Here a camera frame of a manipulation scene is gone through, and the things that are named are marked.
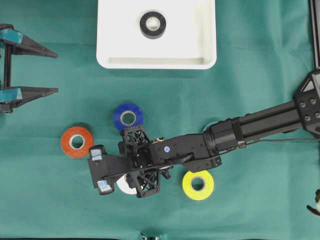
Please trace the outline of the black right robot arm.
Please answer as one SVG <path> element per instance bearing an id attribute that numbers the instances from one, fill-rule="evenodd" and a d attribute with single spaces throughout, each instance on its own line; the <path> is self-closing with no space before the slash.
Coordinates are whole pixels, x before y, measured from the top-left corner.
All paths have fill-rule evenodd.
<path id="1" fill-rule="evenodd" d="M 303 129 L 320 139 L 320 73 L 310 72 L 292 101 L 245 116 L 210 125 L 203 133 L 151 140 L 142 127 L 122 131 L 119 150 L 125 159 L 121 172 L 140 198 L 159 191 L 159 175 L 169 178 L 169 169 L 182 165 L 197 173 L 219 167 L 221 156 L 272 136 Z"/>

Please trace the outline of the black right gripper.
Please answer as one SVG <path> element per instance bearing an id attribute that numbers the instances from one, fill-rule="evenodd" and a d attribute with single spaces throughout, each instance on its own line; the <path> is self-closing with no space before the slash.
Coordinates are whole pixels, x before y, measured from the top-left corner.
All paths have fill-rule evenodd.
<path id="1" fill-rule="evenodd" d="M 120 155 L 128 160 L 130 171 L 125 175 L 129 187 L 136 188 L 135 196 L 146 198 L 159 193 L 161 177 L 170 179 L 169 169 L 173 166 L 153 162 L 149 145 L 154 141 L 148 137 L 142 125 L 125 128 L 120 135 L 122 141 L 118 143 L 118 148 Z"/>

